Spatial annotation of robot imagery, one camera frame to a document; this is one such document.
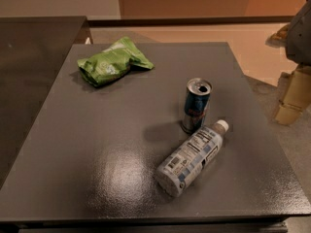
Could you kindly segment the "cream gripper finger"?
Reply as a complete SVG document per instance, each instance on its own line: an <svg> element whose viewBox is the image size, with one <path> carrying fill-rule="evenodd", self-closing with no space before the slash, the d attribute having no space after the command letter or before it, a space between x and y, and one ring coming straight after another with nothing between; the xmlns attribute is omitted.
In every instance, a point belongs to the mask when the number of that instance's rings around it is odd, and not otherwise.
<svg viewBox="0 0 311 233"><path fill-rule="evenodd" d="M311 67L298 65L290 74L282 72L277 91L274 120L291 125L311 105Z"/></svg>

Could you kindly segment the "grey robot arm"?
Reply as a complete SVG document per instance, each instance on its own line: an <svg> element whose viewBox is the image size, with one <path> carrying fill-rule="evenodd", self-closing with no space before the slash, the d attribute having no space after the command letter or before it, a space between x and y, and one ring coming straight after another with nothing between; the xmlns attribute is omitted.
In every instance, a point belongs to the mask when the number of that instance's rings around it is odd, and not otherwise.
<svg viewBox="0 0 311 233"><path fill-rule="evenodd" d="M282 73L278 83L278 102L274 120L293 124L311 104L311 0L293 17L286 38L286 57L297 64Z"/></svg>

